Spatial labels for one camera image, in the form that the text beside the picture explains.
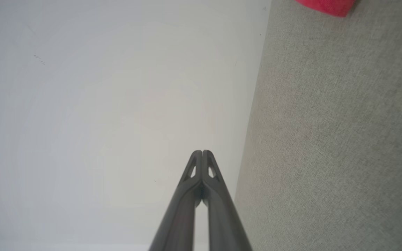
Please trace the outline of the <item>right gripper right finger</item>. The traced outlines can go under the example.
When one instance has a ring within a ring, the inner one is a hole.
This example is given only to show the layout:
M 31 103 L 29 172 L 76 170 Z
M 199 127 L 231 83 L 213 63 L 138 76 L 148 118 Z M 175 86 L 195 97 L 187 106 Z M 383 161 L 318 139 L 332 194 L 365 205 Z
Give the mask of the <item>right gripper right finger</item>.
M 209 249 L 251 251 L 252 246 L 237 213 L 213 153 L 202 152 L 203 202 L 208 207 Z

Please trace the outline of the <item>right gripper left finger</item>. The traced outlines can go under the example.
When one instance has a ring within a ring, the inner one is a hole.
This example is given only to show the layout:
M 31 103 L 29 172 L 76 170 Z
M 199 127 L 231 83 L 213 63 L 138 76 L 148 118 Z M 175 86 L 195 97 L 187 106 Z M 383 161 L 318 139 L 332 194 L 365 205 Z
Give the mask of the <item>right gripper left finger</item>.
M 194 151 L 150 245 L 150 251 L 192 251 L 195 211 L 202 197 L 202 151 Z

